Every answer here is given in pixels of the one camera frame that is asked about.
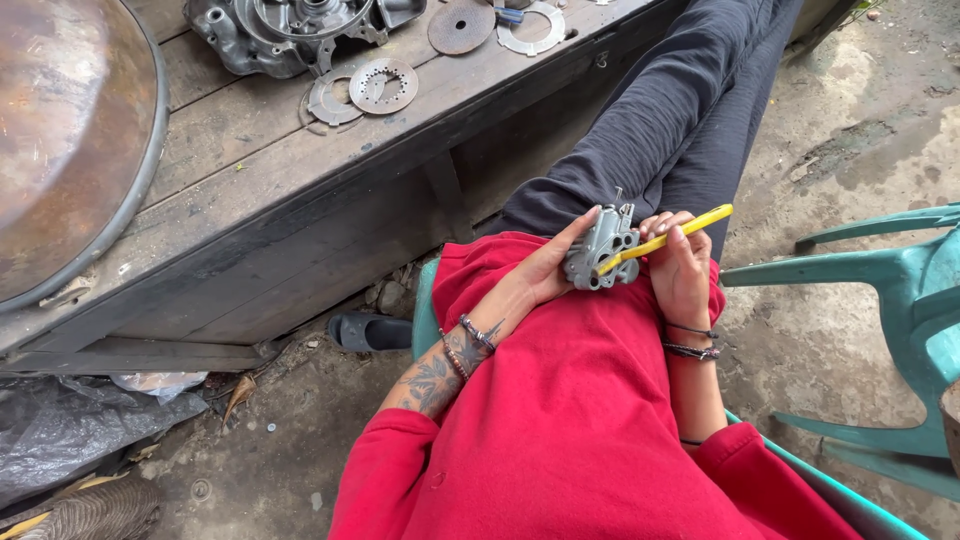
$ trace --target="hand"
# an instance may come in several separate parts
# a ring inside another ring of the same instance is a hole
[[[600,207],[593,207],[575,219],[566,229],[560,231],[507,274],[505,281],[508,279],[516,281],[519,286],[525,287],[528,292],[527,298],[531,303],[530,309],[573,289],[573,283],[566,280],[561,265],[573,241],[596,222],[599,209]]]
[[[680,226],[692,219],[688,211],[648,217],[640,222],[640,237],[650,240],[667,234],[666,248],[647,256],[650,281],[666,322],[709,330],[710,237],[702,230],[684,235]],[[685,333],[691,338],[699,335]]]

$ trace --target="black slipper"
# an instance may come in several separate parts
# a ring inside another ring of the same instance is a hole
[[[334,343],[356,353],[403,351],[411,347],[414,324],[375,313],[348,311],[326,324]]]

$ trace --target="red sweatshirt sleeve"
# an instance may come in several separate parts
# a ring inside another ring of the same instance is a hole
[[[714,433],[693,458],[767,538],[860,538],[746,422]]]
[[[376,413],[350,450],[327,540],[399,538],[439,430],[433,420],[411,410]]]

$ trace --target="rusty metal tank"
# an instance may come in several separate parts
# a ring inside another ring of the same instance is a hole
[[[56,293],[123,231],[167,103],[159,49],[120,0],[0,2],[0,311]]]

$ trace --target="plastic sheet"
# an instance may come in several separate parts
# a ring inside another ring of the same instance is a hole
[[[200,384],[208,372],[194,373],[134,373],[133,375],[111,375],[110,380],[124,390],[143,392],[156,396],[161,405],[176,398],[180,392],[190,386]]]
[[[106,379],[0,380],[0,508],[204,410],[206,402],[193,393],[160,405]]]

